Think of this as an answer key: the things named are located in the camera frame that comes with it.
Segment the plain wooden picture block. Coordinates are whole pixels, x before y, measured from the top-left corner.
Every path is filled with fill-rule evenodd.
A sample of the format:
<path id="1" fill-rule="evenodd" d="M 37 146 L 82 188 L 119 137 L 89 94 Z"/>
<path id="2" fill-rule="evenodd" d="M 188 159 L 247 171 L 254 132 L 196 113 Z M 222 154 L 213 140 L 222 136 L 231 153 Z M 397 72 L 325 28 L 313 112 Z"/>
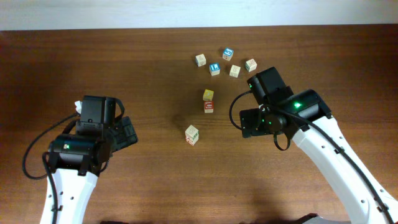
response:
<path id="1" fill-rule="evenodd" d="M 197 143 L 197 141 L 198 141 L 198 139 L 191 139 L 191 138 L 186 138 L 185 140 L 186 140 L 186 142 L 188 142 L 191 146 L 194 146 L 194 145 Z"/>

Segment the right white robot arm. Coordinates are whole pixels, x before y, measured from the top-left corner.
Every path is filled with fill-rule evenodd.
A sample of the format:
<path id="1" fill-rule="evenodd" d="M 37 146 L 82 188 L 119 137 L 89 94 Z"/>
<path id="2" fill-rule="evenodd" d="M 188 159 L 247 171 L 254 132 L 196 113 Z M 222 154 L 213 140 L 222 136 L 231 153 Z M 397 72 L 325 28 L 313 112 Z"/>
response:
<path id="1" fill-rule="evenodd" d="M 350 223 L 397 223 L 397 200 L 353 151 L 321 96 L 293 93 L 276 68 L 247 80 L 258 107 L 239 113 L 244 138 L 285 135 L 313 161 L 342 202 Z"/>

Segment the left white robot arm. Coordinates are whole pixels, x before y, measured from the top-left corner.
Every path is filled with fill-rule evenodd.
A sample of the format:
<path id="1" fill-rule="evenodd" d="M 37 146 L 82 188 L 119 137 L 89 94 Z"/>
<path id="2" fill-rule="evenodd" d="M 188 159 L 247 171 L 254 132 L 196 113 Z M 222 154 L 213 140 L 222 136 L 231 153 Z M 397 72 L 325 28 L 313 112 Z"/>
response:
<path id="1" fill-rule="evenodd" d="M 138 142 L 129 117 L 116 115 L 121 100 L 85 96 L 77 101 L 79 118 L 49 145 L 42 160 L 47 195 L 41 223 L 82 223 L 98 177 L 113 153 Z"/>

